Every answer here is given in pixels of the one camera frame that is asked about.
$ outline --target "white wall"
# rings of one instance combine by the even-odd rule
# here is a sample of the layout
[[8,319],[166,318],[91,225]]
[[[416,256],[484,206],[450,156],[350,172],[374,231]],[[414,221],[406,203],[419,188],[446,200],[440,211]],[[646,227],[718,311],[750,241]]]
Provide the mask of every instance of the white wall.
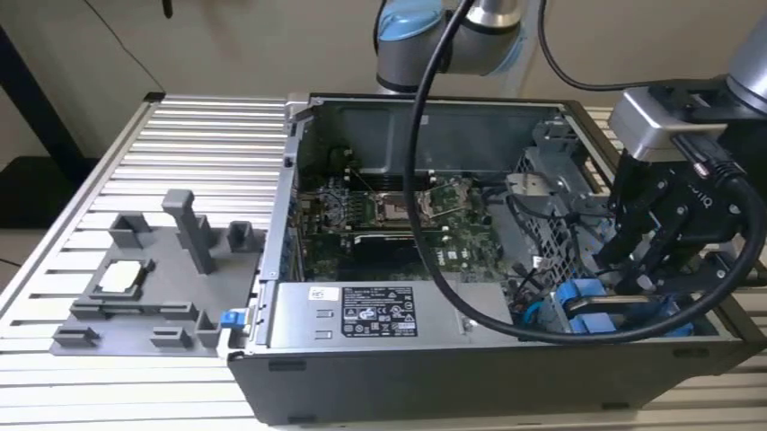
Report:
[[[764,0],[551,0],[548,44],[562,68],[582,82],[707,78],[726,72],[764,13]],[[539,50],[520,96],[592,105],[611,105],[619,97],[568,87]]]
[[[175,0],[170,21],[159,0],[91,1],[168,92],[375,91],[379,0]],[[766,10],[764,0],[551,0],[548,38],[563,67],[592,83],[710,76]],[[0,0],[0,24],[76,141],[100,154],[156,85],[82,0]],[[442,76],[435,93],[500,96],[506,85],[503,76]],[[570,89],[539,54],[522,95],[615,97]],[[40,152],[8,110],[0,97],[0,139],[20,136],[0,143],[0,161]]]
[[[159,0],[91,2],[168,92],[376,90],[378,0],[175,0],[171,20]],[[0,0],[0,23],[76,141],[99,154],[156,85],[82,0]],[[492,96],[502,86],[503,77],[451,76],[435,93]]]

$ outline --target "black cable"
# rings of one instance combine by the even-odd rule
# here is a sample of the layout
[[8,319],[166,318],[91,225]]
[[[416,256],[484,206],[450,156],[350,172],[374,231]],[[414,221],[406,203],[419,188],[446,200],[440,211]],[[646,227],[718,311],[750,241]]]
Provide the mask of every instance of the black cable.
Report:
[[380,30],[380,20],[382,13],[384,13],[386,0],[382,0],[379,5],[379,12],[375,14],[375,24],[372,25],[372,49],[375,49],[375,55],[379,55],[379,30]]
[[118,40],[118,43],[120,44],[120,47],[123,48],[123,51],[126,52],[126,54],[134,59],[134,61],[136,62],[136,64],[142,67],[142,69],[144,69],[144,72],[147,72],[148,77],[152,79],[152,81],[155,81],[155,84],[158,85],[159,89],[166,92],[166,87],[163,87],[163,85],[159,83],[158,78],[155,77],[155,75],[148,71],[147,67],[144,66],[144,63],[142,63],[139,61],[139,59],[136,58],[136,56],[134,55],[134,53],[131,52],[131,49],[128,49],[128,47],[124,45],[123,40],[120,39],[120,36],[118,36],[118,33],[115,32],[112,26],[107,23],[107,20],[104,19],[104,17],[102,16],[102,14],[99,13],[99,11],[96,10],[96,8],[94,7],[94,5],[91,4],[90,0],[83,0],[83,3],[86,3],[86,5],[88,6],[88,8],[91,9],[91,11],[94,11],[94,13],[96,14],[96,16],[99,17],[100,21],[103,22],[104,26],[107,27],[107,30],[110,31],[110,33],[112,34],[112,36],[115,37],[115,40]]
[[536,268],[530,269],[530,272],[527,273],[526,277],[523,278],[523,281],[519,283],[519,286],[516,287],[516,292],[520,292],[523,290],[523,287],[526,287],[526,284],[530,283],[530,280],[532,280],[532,276],[536,273],[538,273]]
[[516,211],[516,207],[514,205],[514,202],[512,202],[512,199],[510,198],[510,196],[511,196],[511,194],[507,195],[506,199],[504,199],[506,206],[508,207],[508,212],[512,213],[512,219],[516,222],[516,226],[519,227],[519,230],[523,231],[523,234],[527,236],[527,238],[530,238],[530,240],[534,242],[534,244],[536,246],[536,255],[540,257],[544,257],[543,256],[543,240],[540,239],[540,236],[536,235],[534,230],[527,225],[526,221],[519,216],[519,212]]
[[544,21],[547,15],[547,0],[540,0],[540,8],[538,9],[538,41],[540,43],[540,50],[543,51],[543,57],[547,59],[548,66],[556,74],[556,76],[567,83],[571,87],[584,90],[587,92],[619,92],[631,87],[646,87],[648,85],[670,85],[674,83],[672,80],[663,81],[638,81],[635,83],[622,83],[622,84],[586,84],[580,81],[575,81],[567,73],[562,70],[560,65],[556,63],[554,56],[551,55],[551,49],[548,47],[547,33],[544,30]]
[[431,84],[436,76],[440,64],[443,62],[443,54],[447,50],[454,39],[462,21],[466,19],[468,8],[474,4],[474,0],[462,0],[460,5],[455,11],[455,15],[447,23],[443,35],[438,41],[434,54],[431,55],[430,63],[420,79],[419,90],[412,105],[412,115],[410,118],[410,130],[407,134],[407,152],[406,152],[406,169],[403,173],[403,189],[404,199],[407,205],[407,219],[412,229],[412,236],[416,246],[419,248],[419,255],[423,265],[434,278],[434,283],[440,290],[447,301],[454,305],[455,309],[464,314],[464,316],[474,320],[486,328],[498,331],[502,334],[518,337],[520,339],[530,339],[531,341],[543,341],[556,344],[606,344],[606,343],[626,343],[647,339],[651,337],[663,336],[671,330],[684,325],[690,321],[698,319],[708,313],[715,306],[727,298],[738,287],[738,282],[746,277],[754,268],[754,262],[762,254],[762,247],[764,245],[764,237],[767,236],[767,222],[764,220],[764,213],[767,208],[762,202],[759,193],[751,187],[743,178],[732,178],[723,183],[723,192],[734,199],[734,203],[740,207],[746,216],[746,245],[735,260],[730,271],[724,278],[720,280],[719,285],[707,292],[684,310],[666,317],[662,321],[654,322],[650,325],[635,329],[622,330],[614,332],[603,332],[596,334],[571,334],[548,332],[544,330],[532,330],[524,327],[514,326],[512,324],[494,319],[483,312],[478,311],[470,303],[464,301],[460,295],[454,291],[447,280],[444,279],[440,267],[436,263],[431,253],[431,247],[427,243],[426,235],[420,227],[419,218],[419,205],[416,203],[415,195],[415,174],[416,174],[416,153],[419,144],[419,129],[420,118],[426,108],[427,96],[430,94]]
[[607,268],[607,269],[602,269],[602,270],[599,270],[598,272],[595,272],[595,276],[599,277],[599,276],[603,276],[603,275],[606,275],[606,274],[608,274],[608,273],[611,273],[611,272],[618,272],[618,271],[620,271],[620,268]]
[[575,256],[575,261],[578,262],[578,265],[580,266],[582,271],[584,272],[584,275],[587,277],[596,278],[595,273],[591,271],[591,269],[588,269],[588,267],[584,264],[584,257],[580,254],[580,240],[578,239],[578,232],[575,231],[575,225],[574,224],[567,226],[567,231],[571,234],[572,254]]
[[508,195],[514,201],[514,204],[516,205],[516,207],[520,209],[520,211],[523,213],[526,213],[528,216],[535,217],[535,218],[543,218],[544,220],[571,220],[575,219],[575,217],[580,216],[580,217],[596,217],[596,218],[610,218],[612,217],[611,214],[591,214],[591,213],[580,213],[578,211],[572,211],[570,214],[566,215],[554,215],[554,214],[543,214],[539,213],[538,211],[535,211],[534,209],[531,209],[526,203],[522,201],[522,199],[514,194],[510,193]]
[[12,260],[0,258],[0,262],[5,263],[7,265],[11,265],[12,267],[21,268],[21,264],[20,264],[20,263],[16,263],[16,262],[12,261]]

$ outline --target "power supply label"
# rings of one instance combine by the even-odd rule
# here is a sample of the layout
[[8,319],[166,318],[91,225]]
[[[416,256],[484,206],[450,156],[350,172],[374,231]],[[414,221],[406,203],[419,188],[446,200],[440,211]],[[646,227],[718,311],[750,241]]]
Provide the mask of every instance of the power supply label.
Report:
[[416,337],[416,302],[412,287],[344,287],[346,337]]

